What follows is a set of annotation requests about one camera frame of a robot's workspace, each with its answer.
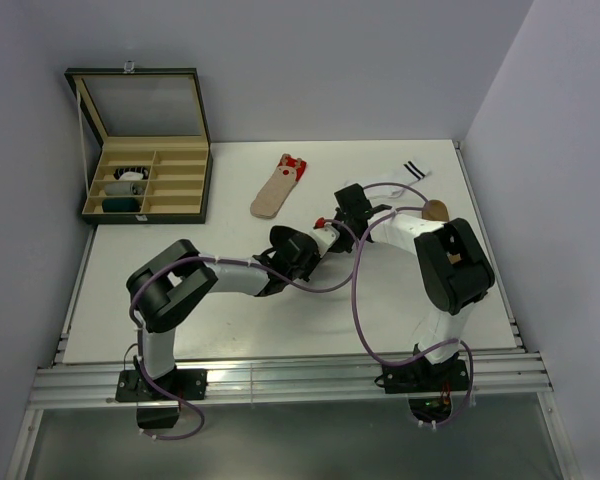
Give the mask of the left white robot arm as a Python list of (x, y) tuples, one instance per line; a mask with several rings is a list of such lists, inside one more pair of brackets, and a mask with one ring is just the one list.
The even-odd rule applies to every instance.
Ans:
[(307, 281), (328, 247), (316, 236), (292, 231), (248, 259), (208, 260), (191, 241), (181, 239), (140, 267), (126, 281), (131, 317), (140, 329), (139, 388), (163, 399), (175, 386), (176, 328), (209, 294), (240, 293), (267, 297), (290, 281)]

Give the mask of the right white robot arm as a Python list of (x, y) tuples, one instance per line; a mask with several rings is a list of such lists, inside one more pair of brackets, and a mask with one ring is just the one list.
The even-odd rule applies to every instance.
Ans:
[[(367, 353), (377, 362), (402, 367), (412, 363), (415, 383), (432, 390), (448, 374), (445, 362), (456, 356), (474, 306), (494, 286), (495, 274), (471, 225), (462, 218), (441, 222), (412, 216), (412, 207), (373, 206), (359, 184), (335, 193), (340, 221), (354, 231), (359, 247), (354, 260), (351, 303), (354, 326)], [(424, 291), (432, 304), (426, 330), (414, 355), (402, 362), (378, 356), (366, 341), (357, 306), (357, 276), (369, 242), (399, 248), (415, 256)]]

